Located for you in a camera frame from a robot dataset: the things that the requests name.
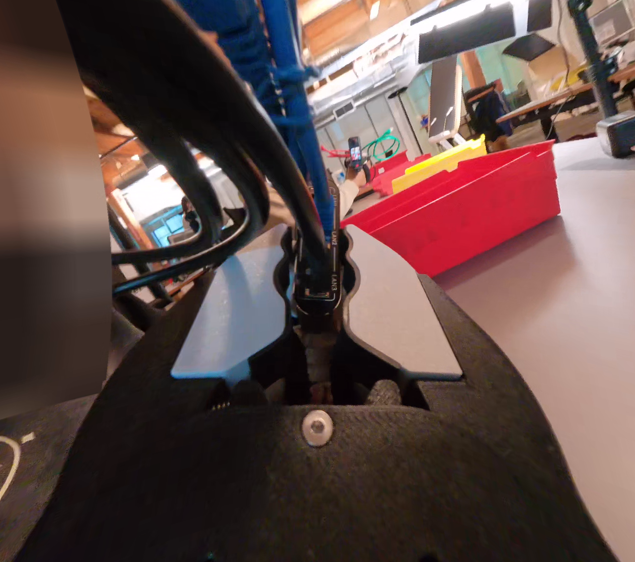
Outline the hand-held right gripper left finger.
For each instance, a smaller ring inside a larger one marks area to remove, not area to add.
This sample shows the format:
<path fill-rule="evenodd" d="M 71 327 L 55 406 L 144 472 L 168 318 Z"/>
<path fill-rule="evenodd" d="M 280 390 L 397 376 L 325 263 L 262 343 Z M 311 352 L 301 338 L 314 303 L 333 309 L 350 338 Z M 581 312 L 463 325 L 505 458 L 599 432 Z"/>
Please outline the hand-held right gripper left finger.
<path fill-rule="evenodd" d="M 283 247 L 289 235 L 286 225 L 276 225 L 218 267 L 171 368 L 173 378 L 219 378 L 228 386 L 248 379 L 268 386 L 279 378 L 279 344 L 291 331 Z"/>

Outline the wooden board back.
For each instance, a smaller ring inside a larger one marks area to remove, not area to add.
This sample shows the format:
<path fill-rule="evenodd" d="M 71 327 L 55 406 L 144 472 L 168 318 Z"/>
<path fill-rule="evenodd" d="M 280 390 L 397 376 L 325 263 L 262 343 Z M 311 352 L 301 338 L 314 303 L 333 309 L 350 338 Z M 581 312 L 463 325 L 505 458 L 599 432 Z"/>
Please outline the wooden board back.
<path fill-rule="evenodd" d="M 450 149 L 460 136 L 463 104 L 463 73 L 457 56 L 433 63 L 429 92 L 428 141 L 440 149 Z"/>

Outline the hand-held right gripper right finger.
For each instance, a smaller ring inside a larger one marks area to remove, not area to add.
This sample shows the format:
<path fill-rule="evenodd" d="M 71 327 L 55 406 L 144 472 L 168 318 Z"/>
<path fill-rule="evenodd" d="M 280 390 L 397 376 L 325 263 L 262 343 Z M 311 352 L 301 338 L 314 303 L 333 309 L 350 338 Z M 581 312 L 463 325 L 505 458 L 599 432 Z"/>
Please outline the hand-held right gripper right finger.
<path fill-rule="evenodd" d="M 353 270 L 344 329 L 378 368 L 405 380 L 458 381 L 462 368 L 416 270 L 355 225 L 344 229 Z"/>

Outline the studio light panel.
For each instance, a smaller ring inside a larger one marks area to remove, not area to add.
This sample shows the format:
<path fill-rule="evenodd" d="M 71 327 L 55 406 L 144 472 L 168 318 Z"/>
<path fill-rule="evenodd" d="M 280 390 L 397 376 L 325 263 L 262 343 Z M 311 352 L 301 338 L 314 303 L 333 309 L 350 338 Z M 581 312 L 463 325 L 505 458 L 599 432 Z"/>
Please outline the studio light panel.
<path fill-rule="evenodd" d="M 417 64 L 523 37 L 552 26 L 553 0 L 455 0 L 412 19 Z"/>

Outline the dark grey power box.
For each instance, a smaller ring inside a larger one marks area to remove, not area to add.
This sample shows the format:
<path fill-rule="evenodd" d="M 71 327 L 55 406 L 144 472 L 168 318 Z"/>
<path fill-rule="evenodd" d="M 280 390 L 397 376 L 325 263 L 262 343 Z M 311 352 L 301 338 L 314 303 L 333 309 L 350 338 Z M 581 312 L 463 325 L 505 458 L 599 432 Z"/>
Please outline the dark grey power box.
<path fill-rule="evenodd" d="M 634 156 L 634 112 L 620 112 L 599 121 L 596 134 L 604 152 L 615 158 Z"/>

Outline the yellow plastic bin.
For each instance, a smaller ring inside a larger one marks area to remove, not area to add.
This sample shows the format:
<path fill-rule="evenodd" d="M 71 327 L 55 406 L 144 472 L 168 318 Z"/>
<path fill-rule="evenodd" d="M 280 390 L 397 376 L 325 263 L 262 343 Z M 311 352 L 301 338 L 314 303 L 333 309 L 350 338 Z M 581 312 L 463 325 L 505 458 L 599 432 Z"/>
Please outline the yellow plastic bin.
<path fill-rule="evenodd" d="M 403 175 L 393 179 L 393 194 L 401 193 L 443 171 L 452 172 L 463 162 L 487 155 L 486 142 L 485 135 L 481 134 L 479 138 L 467 140 L 456 147 L 409 166 Z"/>

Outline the black ethernet switch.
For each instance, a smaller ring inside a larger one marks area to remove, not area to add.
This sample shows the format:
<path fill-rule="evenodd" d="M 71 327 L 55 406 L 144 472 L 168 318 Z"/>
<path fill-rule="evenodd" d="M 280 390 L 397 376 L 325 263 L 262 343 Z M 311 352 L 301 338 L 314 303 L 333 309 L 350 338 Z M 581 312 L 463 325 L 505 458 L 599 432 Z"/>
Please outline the black ethernet switch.
<path fill-rule="evenodd" d="M 333 198 L 333 229 L 328 243 L 329 259 L 318 271 L 310 267 L 309 252 L 297 233 L 294 246 L 293 305 L 298 321 L 311 330 L 329 328 L 342 301 L 342 254 L 340 251 L 340 191 L 331 173 L 327 173 Z"/>

